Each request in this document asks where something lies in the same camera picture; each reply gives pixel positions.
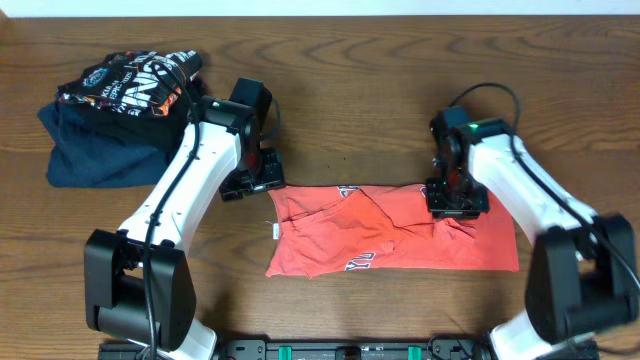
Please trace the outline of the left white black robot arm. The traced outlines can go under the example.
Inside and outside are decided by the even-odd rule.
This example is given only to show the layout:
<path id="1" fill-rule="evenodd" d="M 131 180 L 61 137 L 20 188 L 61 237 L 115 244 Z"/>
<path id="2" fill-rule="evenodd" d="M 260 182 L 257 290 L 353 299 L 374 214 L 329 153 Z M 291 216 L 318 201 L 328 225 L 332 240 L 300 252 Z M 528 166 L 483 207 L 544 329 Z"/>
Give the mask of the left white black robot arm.
<path id="1" fill-rule="evenodd" d="M 270 95 L 205 97 L 166 172 L 120 227 L 84 247 L 86 322 L 114 337 L 101 359 L 212 359 L 216 332 L 196 317 L 188 254 L 214 196 L 283 186 L 278 154 L 262 148 Z"/>

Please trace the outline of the red orange t-shirt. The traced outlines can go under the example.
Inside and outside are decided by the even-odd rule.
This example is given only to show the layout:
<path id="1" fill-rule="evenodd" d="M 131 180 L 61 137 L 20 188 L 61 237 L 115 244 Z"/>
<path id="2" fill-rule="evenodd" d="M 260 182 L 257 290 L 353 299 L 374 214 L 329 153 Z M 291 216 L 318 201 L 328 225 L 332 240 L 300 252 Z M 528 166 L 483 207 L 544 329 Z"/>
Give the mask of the red orange t-shirt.
<path id="1" fill-rule="evenodd" d="M 269 193 L 277 239 L 267 276 L 377 268 L 519 269 L 512 218 L 495 196 L 475 220 L 437 219 L 422 184 L 287 186 Z"/>

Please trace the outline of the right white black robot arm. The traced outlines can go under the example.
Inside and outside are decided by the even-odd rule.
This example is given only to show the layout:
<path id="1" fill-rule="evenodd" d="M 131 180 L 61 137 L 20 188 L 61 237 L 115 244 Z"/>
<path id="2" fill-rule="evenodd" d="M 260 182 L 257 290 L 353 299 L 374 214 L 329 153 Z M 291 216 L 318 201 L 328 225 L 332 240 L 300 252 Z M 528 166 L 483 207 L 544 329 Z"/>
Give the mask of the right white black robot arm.
<path id="1" fill-rule="evenodd" d="M 437 178 L 427 181 L 437 218 L 477 219 L 495 196 L 529 238 L 524 310 L 488 334 L 478 359 L 591 355 L 593 335 L 639 318 L 634 232 L 564 190 L 501 119 L 439 116 L 431 132 Z"/>

